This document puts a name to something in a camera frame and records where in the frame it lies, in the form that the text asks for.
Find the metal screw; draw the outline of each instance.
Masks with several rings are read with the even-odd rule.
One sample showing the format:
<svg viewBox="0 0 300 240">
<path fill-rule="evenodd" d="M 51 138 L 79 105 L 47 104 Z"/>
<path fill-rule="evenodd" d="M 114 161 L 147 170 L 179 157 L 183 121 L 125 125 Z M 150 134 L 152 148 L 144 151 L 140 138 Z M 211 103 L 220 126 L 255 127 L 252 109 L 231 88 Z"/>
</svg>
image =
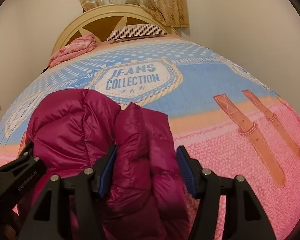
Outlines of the metal screw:
<svg viewBox="0 0 300 240">
<path fill-rule="evenodd" d="M 51 178 L 50 178 L 50 180 L 53 181 L 53 182 L 57 181 L 58 179 L 59 179 L 59 175 L 57 175 L 57 174 L 52 175 Z"/>
<path fill-rule="evenodd" d="M 205 169 L 202 170 L 202 173 L 203 173 L 204 175 L 210 175 L 211 172 L 212 172 L 212 171 L 209 170 L 209 169 L 207 169 L 207 168 L 205 168 Z"/>
<path fill-rule="evenodd" d="M 84 173 L 87 174 L 87 175 L 92 174 L 92 173 L 93 173 L 93 168 L 86 168 L 86 169 L 84 170 Z"/>
<path fill-rule="evenodd" d="M 237 181 L 239 181 L 239 182 L 243 182 L 243 181 L 245 180 L 244 176 L 242 176 L 242 175 L 238 175 L 238 176 L 236 177 L 236 179 L 237 179 Z"/>
</svg>

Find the printed label graphic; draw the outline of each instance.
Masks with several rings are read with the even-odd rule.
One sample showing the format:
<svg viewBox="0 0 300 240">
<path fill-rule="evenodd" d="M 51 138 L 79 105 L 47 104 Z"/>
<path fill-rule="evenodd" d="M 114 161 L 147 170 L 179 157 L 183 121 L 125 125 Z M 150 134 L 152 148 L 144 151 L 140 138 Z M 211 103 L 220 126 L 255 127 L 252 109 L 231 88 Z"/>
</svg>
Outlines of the printed label graphic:
<svg viewBox="0 0 300 240">
<path fill-rule="evenodd" d="M 109 96 L 123 107 L 130 102 L 143 106 L 171 92 L 182 80 L 175 65 L 156 59 L 107 67 L 86 88 Z"/>
<path fill-rule="evenodd" d="M 255 151 L 262 159 L 263 163 L 267 166 L 270 174 L 274 181 L 279 187 L 284 187 L 285 174 L 262 134 L 260 133 L 257 124 L 251 122 L 232 101 L 227 97 L 226 94 L 217 95 L 213 97 L 220 108 L 239 126 L 239 133 L 242 136 L 247 136 L 250 143 L 253 145 Z"/>
<path fill-rule="evenodd" d="M 287 133 L 283 125 L 280 123 L 275 113 L 272 113 L 266 106 L 264 106 L 259 98 L 250 90 L 242 91 L 247 98 L 266 116 L 267 120 L 272 123 L 274 128 L 280 133 L 282 139 L 288 144 L 293 153 L 300 159 L 300 148 Z"/>
</svg>

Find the pink dotted fabric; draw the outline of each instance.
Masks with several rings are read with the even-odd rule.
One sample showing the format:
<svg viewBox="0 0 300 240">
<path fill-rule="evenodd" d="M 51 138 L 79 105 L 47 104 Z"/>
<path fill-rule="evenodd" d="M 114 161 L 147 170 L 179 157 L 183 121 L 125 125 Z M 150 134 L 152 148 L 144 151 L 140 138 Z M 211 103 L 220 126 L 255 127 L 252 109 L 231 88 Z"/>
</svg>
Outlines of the pink dotted fabric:
<svg viewBox="0 0 300 240">
<path fill-rule="evenodd" d="M 288 104 L 271 105 L 269 109 L 300 147 L 300 118 L 295 111 Z M 256 122 L 282 168 L 286 179 L 284 187 L 276 185 L 249 139 L 239 134 L 238 126 L 230 119 L 219 126 L 174 134 L 175 147 L 184 145 L 202 167 L 210 168 L 219 176 L 234 178 L 237 174 L 244 175 L 265 209 L 277 239 L 284 240 L 300 219 L 300 159 L 261 112 L 253 112 L 247 117 Z M 189 194 L 186 198 L 192 225 L 199 201 Z M 215 240 L 222 238 L 225 206 L 226 198 L 222 196 Z"/>
</svg>

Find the puffer jacket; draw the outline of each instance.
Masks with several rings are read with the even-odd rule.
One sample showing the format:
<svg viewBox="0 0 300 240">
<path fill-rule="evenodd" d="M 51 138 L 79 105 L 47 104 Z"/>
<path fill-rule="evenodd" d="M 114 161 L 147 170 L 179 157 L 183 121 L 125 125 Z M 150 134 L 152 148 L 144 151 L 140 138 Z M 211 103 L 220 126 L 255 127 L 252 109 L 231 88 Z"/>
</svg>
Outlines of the puffer jacket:
<svg viewBox="0 0 300 240">
<path fill-rule="evenodd" d="M 185 240 L 189 235 L 184 184 L 167 116 L 131 103 L 125 110 L 96 91 L 48 95 L 30 118 L 26 141 L 47 172 L 19 203 L 25 218 L 47 180 L 75 176 L 116 143 L 110 193 L 98 204 L 109 240 Z M 75 207 L 71 223 L 77 235 Z"/>
</svg>

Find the blue gripper pad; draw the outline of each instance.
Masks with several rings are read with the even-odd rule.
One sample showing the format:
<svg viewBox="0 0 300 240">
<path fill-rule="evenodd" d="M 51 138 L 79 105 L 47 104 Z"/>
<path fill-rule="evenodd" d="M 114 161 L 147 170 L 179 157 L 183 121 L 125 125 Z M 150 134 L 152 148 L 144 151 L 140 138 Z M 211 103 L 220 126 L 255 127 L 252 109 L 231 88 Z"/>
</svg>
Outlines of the blue gripper pad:
<svg viewBox="0 0 300 240">
<path fill-rule="evenodd" d="M 186 148 L 179 146 L 177 148 L 177 163 L 187 191 L 193 198 L 201 198 L 205 190 L 205 183 L 201 178 L 202 167 L 198 160 L 191 159 Z"/>
<path fill-rule="evenodd" d="M 116 151 L 116 145 L 112 145 L 107 154 L 98 159 L 93 166 L 96 174 L 92 190 L 97 193 L 99 198 L 104 197 L 110 190 L 114 162 L 117 156 Z"/>
</svg>

